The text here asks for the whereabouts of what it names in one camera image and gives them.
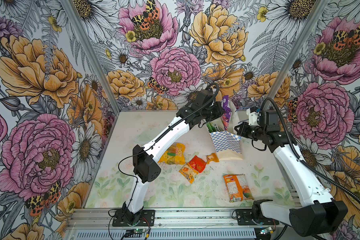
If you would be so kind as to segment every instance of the blue and white checkered bag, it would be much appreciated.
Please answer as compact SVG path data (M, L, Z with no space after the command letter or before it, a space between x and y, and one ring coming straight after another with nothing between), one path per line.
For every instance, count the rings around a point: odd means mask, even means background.
M210 135L219 160L243 159L240 147L240 136L228 131L211 132Z

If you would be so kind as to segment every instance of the table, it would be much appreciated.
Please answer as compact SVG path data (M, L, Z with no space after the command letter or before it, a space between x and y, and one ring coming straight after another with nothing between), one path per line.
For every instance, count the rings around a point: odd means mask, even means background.
M92 184L85 208L120 208L130 194L133 178L121 174L119 161L132 154L133 147L157 136L175 117L177 111L121 112ZM185 160L215 151L206 126L195 126L180 137ZM255 146L263 148L261 142ZM294 205L283 175L270 151L254 149L248 140L241 144L244 161L211 162L190 184L178 170L180 165L159 163L162 171L149 186L144 207L250 207L253 200L229 202L223 176L245 174L254 199L273 199L280 204ZM122 162L121 170L133 174L132 158Z

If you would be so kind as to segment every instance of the white plastic part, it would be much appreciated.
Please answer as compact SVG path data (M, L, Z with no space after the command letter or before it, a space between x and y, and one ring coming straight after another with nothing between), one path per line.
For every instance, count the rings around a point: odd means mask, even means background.
M146 151L148 155L153 156L153 160L158 162L160 157L164 154L164 152L171 146L179 137L181 137L184 133L189 131L189 125L184 121L175 126L171 131L169 131L160 141L155 143L155 139L157 139L163 132L165 132L171 125L175 122L179 121L181 117L175 117L173 121L166 127L157 137L155 137L152 141L148 142L143 146L143 149L146 150L153 146L152 149ZM136 175L138 178L138 183L135 189L136 180L134 180L130 197L125 201L128 209L132 213L138 212L143 207L144 197L147 193L149 182L142 183L140 177Z
M264 217L276 219L279 222L288 224L291 226L291 221L289 220L289 210L291 206L277 204L274 201L263 202L260 204L261 212Z
M247 109L247 115L248 115L248 124L250 126L258 126L257 120L259 119L259 114L257 112L252 112L251 109Z
M298 154L301 155L300 148L296 145L294 147ZM280 161L295 186L303 207L315 204L315 200L319 201L319 203L332 201L331 198L333 197L329 193L329 189L323 187L315 174L297 160L289 145L276 148L273 154Z

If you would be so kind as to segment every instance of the floral tablecloth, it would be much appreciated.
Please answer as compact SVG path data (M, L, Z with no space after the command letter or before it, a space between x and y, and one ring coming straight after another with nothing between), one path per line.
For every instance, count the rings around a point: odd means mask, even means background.
M117 165L132 153L136 142L155 137L175 116L175 111L121 112L110 143L90 191L86 208L121 207L130 194L132 177L121 174ZM194 127L178 139L186 146L185 160L193 156L206 161L215 151L206 127ZM244 161L211 162L190 184L178 171L180 165L159 163L162 171L148 189L144 207L250 207L253 200L230 203L223 176L245 174L254 199L274 199L293 205L286 183L276 160L269 151L260 152L243 141ZM121 164L124 172L132 173L132 159Z

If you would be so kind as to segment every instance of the robotic arm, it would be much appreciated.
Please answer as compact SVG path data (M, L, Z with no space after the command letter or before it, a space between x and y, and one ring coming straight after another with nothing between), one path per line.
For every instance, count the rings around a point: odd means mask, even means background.
M132 186L131 195L122 207L124 220L130 225L138 223L143 200L150 182L155 180L161 172L157 165L160 157L180 136L192 127L212 121L222 116L225 110L220 102L214 102L215 94L204 89L200 91L194 102L181 108L173 121L154 140L133 149L134 173L137 180ZM296 141L280 131L278 115L275 111L256 112L255 108L247 110L249 122L235 127L238 135L260 140L274 154L282 164L299 195L301 208L274 203L265 199L255 201L252 218L261 222L262 218L273 218L288 224L301 236L333 232L345 217L348 209L342 201L335 201L326 189L296 156L302 158ZM294 149L289 144L292 138Z

